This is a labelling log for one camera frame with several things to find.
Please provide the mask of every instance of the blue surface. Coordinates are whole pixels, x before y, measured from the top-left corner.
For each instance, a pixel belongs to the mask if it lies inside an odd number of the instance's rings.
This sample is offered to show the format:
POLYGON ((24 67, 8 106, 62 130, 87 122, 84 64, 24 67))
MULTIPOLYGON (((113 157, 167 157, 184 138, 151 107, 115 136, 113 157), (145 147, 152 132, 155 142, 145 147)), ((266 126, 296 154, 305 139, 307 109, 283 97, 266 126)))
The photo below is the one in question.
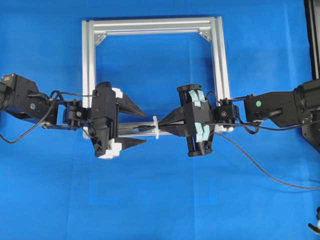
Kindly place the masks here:
MULTIPOLYGON (((302 0, 10 0, 0 16, 0 73, 45 93, 82 91, 81 20, 92 18, 222 16, 233 97, 311 80, 302 0)), ((98 80, 161 118, 179 106, 177 86, 212 87, 209 49, 193 34, 110 37, 97 48, 98 80)), ((30 126, 1 115, 12 139, 30 126)), ((274 176, 320 184, 320 156, 298 130, 228 136, 274 176)), ((317 239, 307 227, 317 191, 272 182, 218 136, 214 153, 197 158, 183 138, 147 140, 113 160, 95 159, 80 131, 38 128, 19 144, 0 142, 0 239, 317 239)))

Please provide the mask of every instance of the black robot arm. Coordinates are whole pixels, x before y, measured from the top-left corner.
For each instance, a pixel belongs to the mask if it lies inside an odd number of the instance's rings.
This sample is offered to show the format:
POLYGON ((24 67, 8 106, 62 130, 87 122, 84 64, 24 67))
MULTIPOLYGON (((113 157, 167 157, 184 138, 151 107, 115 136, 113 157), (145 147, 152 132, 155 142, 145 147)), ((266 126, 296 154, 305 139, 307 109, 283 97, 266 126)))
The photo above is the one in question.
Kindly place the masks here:
POLYGON ((215 127, 223 126, 227 131, 242 126, 250 134, 256 134, 260 128, 267 129, 260 126, 266 119, 279 127, 271 130, 302 128, 303 137, 320 152, 320 79, 305 82, 293 91, 220 99, 215 107, 211 107, 198 84, 177 90, 181 107, 161 120, 159 129, 186 137, 190 157, 212 152, 215 127), (246 123, 234 104, 239 101, 244 101, 246 123))
POLYGON ((146 117, 145 113, 110 82, 98 84, 92 95, 82 96, 55 90, 50 96, 39 92, 35 82, 17 74, 4 75, 0 83, 0 110, 35 125, 15 141, 15 144, 37 126, 44 129, 77 130, 87 127, 87 136, 97 158, 110 159, 120 151, 145 143, 145 140, 119 137, 119 113, 146 117), (65 100, 63 95, 91 97, 91 108, 82 107, 80 100, 65 100), (59 106, 64 106, 63 125, 57 125, 59 106))

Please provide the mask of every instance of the aluminum frame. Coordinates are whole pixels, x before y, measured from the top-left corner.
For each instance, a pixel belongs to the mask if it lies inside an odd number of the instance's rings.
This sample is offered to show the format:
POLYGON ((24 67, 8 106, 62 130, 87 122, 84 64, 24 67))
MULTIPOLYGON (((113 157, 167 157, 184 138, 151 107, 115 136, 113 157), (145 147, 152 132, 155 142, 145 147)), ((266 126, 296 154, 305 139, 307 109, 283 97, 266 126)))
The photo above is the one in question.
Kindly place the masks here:
MULTIPOLYGON (((126 20, 90 20, 82 21, 82 93, 92 94, 96 88, 96 46, 107 36, 199 33, 211 45, 213 84, 217 99, 230 98, 226 49, 222 17, 188 17, 126 20)), ((82 105, 90 108, 91 97, 84 97, 82 105)), ((154 130, 136 132, 133 127, 150 125, 153 122, 131 122, 119 124, 119 136, 155 136, 154 130)), ((216 132, 231 132, 222 126, 216 126, 216 132)), ((169 135, 160 131, 159 135, 169 135)))

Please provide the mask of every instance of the wire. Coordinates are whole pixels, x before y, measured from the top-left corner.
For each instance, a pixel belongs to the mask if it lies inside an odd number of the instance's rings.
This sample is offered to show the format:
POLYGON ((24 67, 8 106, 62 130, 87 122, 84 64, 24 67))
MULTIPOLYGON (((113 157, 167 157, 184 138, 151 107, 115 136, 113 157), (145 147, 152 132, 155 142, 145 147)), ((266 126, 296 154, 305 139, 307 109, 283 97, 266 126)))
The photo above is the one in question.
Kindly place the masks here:
MULTIPOLYGON (((244 124, 244 122, 241 120, 240 117, 237 117, 237 120, 241 123, 244 124)), ((250 130, 247 126, 243 126, 244 130, 246 130, 249 134, 254 135, 259 132, 259 128, 255 127, 255 131, 250 130)))
POLYGON ((46 100, 49 99, 49 96, 43 92, 30 93, 30 94, 28 94, 28 97, 43 97, 46 100))
POLYGON ((50 114, 52 108, 54 107, 54 105, 57 102, 58 99, 58 94, 55 96, 53 102, 51 103, 51 106, 49 107, 48 111, 45 113, 45 115, 35 124, 33 125, 33 127, 31 127, 29 130, 25 131, 20 137, 18 137, 16 140, 14 141, 9 141, 7 139, 5 139, 1 134, 0 134, 0 138, 5 141, 8 144, 16 144, 17 142, 19 142, 21 139, 23 139, 27 134, 29 134, 30 132, 32 132, 36 127, 38 127, 45 119, 46 117, 50 114))
POLYGON ((287 130, 292 130, 292 129, 299 129, 303 126, 308 126, 312 124, 317 124, 320 123, 320 120, 316 120, 313 122, 308 122, 304 124, 298 124, 294 125, 291 127, 283 127, 283 128, 271 128, 271 127, 265 127, 265 126, 259 126, 259 125, 254 125, 251 123, 213 123, 213 122, 207 122, 205 125, 220 125, 220 126, 232 126, 232 127, 253 127, 253 128, 258 128, 258 129, 264 129, 264 130, 270 130, 270 131, 287 131, 287 130))
POLYGON ((242 147, 240 147, 238 144, 236 144, 234 141, 232 141, 231 139, 229 139, 228 137, 216 132, 215 134, 217 134, 218 136, 222 137, 224 140, 228 141, 229 143, 231 143, 233 146, 235 146, 237 149, 239 149, 263 174, 265 174, 267 177, 271 178, 273 181, 279 183, 279 184, 283 184, 283 185, 287 185, 296 189, 307 189, 307 190, 320 190, 320 186, 300 186, 300 185, 295 185, 295 184, 291 184, 285 181, 282 181, 272 175, 270 175, 266 170, 264 170, 242 147))
POLYGON ((59 95, 70 95, 70 96, 75 96, 75 97, 83 97, 83 98, 92 98, 92 97, 97 97, 96 95, 82 95, 82 94, 77 94, 77 93, 71 93, 71 92, 66 92, 66 91, 59 91, 59 90, 54 90, 50 94, 50 98, 52 98, 54 93, 58 93, 59 95))
POLYGON ((82 94, 77 94, 77 93, 70 93, 70 92, 65 92, 62 91, 60 92, 62 95, 70 95, 70 96, 76 96, 76 97, 83 97, 83 98, 96 98, 96 95, 82 95, 82 94))

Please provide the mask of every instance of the metal bar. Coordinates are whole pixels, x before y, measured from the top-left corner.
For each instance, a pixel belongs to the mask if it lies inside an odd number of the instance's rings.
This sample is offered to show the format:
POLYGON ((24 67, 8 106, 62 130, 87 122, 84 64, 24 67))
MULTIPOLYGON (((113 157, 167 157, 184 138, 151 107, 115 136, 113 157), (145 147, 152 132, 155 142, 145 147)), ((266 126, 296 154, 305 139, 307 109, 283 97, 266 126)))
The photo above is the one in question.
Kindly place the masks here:
MULTIPOLYGON (((215 94, 218 99, 230 98, 226 50, 221 17, 82 21, 83 94, 91 94, 96 87, 96 45, 103 41, 104 38, 101 40, 102 35, 121 36, 197 32, 211 44, 215 94), (97 36, 97 39, 100 39, 99 42, 95 42, 95 36, 97 36)), ((90 108, 91 102, 91 99, 84 100, 83 106, 90 108)), ((137 132, 133 128, 138 125, 153 125, 153 122, 120 123, 119 135, 123 137, 155 135, 153 130, 137 132)), ((225 132, 226 128, 217 126, 215 131, 225 132)), ((168 135, 169 133, 161 131, 159 134, 168 135)))
POLYGON ((320 78, 320 0, 305 0, 312 78, 320 78))

